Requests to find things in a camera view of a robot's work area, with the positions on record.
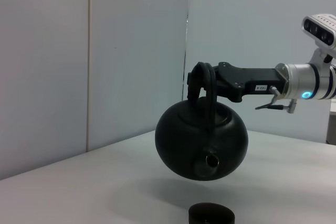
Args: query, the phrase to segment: white wall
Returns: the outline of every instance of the white wall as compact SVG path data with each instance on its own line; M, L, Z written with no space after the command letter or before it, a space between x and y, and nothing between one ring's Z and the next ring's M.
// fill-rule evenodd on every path
M301 22L317 13L335 14L335 0L190 0L186 73L198 61L247 68L308 62L316 46L301 31ZM218 101L232 107L250 130L325 142L330 101L299 101L292 115L255 111L270 99L264 95L246 96L238 104Z
M0 0L0 179L86 149L87 0Z
M153 130L182 99L188 0L92 0L89 148Z

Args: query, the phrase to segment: black kettle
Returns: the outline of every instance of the black kettle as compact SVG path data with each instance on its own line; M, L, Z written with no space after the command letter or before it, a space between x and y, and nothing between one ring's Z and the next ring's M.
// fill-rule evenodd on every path
M187 100L171 106L156 126L157 152L166 166L182 177L225 177L246 155L246 127L234 110L217 102L216 74L210 64L199 62L187 84ZM206 96L199 98L201 88Z

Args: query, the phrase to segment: blue light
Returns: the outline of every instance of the blue light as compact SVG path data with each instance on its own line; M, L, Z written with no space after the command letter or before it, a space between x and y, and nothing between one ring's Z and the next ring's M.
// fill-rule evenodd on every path
M313 94L312 92L307 91L307 92L305 92L305 93L302 94L302 98L308 99L308 98L311 97L312 94Z

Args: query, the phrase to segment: teapot handle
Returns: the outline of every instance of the teapot handle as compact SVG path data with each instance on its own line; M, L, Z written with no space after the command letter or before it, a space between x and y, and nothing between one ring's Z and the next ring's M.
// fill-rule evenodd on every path
M196 105L201 88L206 90L205 122L206 129L212 132L215 128L217 103L216 74L209 63L199 62L188 75L188 100Z

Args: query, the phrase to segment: label sticker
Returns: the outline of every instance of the label sticker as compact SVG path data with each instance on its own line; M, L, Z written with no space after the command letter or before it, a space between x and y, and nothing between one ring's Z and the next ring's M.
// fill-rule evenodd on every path
M267 85L256 85L255 91L266 91Z

